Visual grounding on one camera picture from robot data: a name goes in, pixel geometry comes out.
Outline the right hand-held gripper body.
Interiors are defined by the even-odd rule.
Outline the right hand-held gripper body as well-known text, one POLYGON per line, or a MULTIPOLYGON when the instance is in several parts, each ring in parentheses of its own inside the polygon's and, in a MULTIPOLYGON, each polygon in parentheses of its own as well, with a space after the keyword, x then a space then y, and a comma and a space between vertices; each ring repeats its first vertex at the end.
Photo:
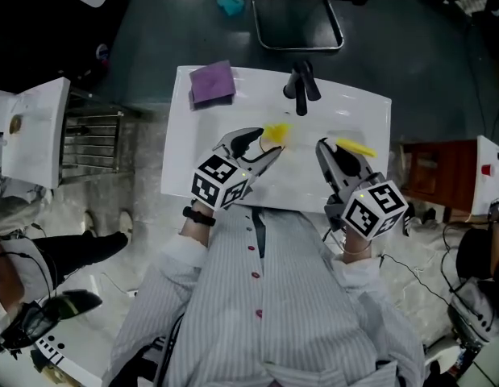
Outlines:
POLYGON ((370 241, 390 231, 408 208, 393 181, 373 173, 332 194, 324 207, 332 231, 350 227, 370 241))

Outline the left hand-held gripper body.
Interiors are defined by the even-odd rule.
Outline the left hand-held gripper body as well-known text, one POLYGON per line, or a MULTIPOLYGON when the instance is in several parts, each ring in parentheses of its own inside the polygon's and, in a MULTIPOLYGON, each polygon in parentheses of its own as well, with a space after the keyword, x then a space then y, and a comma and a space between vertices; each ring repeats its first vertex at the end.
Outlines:
POLYGON ((225 209, 248 194, 254 166, 243 157, 235 159, 224 146, 206 151, 193 171, 192 197, 212 210, 225 209))

